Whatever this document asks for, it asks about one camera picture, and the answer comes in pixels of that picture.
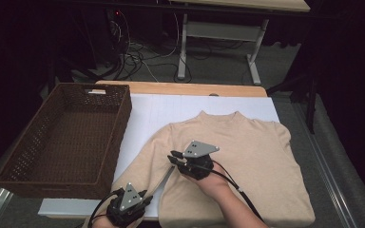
metal bracket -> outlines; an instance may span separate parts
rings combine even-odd
[[[182,155],[185,158],[198,158],[210,153],[219,151],[219,148],[215,145],[193,141],[191,144],[185,149]]]
[[[126,185],[123,200],[121,201],[120,211],[127,210],[138,203],[142,202],[142,197],[129,182]]]

dark background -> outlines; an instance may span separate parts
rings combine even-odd
[[[285,47],[302,43],[307,37],[307,45],[286,80],[301,73],[317,75],[318,93],[365,183],[365,1],[308,3],[312,12],[338,13],[343,20],[331,25],[304,22],[291,25],[271,20],[264,44],[279,41]],[[116,61],[119,50],[114,49],[107,37],[105,18],[101,18],[103,9],[95,9],[88,16],[84,10],[0,0],[0,157],[40,106],[39,92],[49,81],[53,66],[59,66],[55,73],[63,75],[64,72],[58,72],[64,67],[58,62],[60,57],[90,68],[97,63]],[[134,13],[137,12],[127,10],[125,16],[136,18]],[[167,27],[165,21],[169,20],[163,20],[164,15],[149,14],[152,17],[147,20],[148,25]],[[133,19],[130,24],[135,28],[133,32],[138,33],[149,27],[139,27],[142,23]],[[156,29],[151,37],[146,37],[155,43],[161,39],[163,30]]]

basket handle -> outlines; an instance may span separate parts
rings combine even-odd
[[[119,91],[119,86],[114,85],[82,85],[82,91],[89,95],[110,95]]]

human hand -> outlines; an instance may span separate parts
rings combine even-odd
[[[225,172],[221,168],[221,166],[215,162],[213,170],[225,175]],[[225,180],[224,178],[220,177],[217,174],[210,173],[209,176],[201,180],[196,180],[186,175],[183,176],[189,179],[190,181],[196,183],[205,195],[216,201],[218,201],[227,192],[231,192],[227,180]]]

human arm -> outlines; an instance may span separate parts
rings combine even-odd
[[[224,175],[224,170],[217,163],[214,163],[213,169]],[[214,173],[210,173],[208,177],[201,180],[185,177],[196,183],[205,195],[212,198],[219,205],[229,227],[268,227],[233,193],[228,182],[222,177]]]

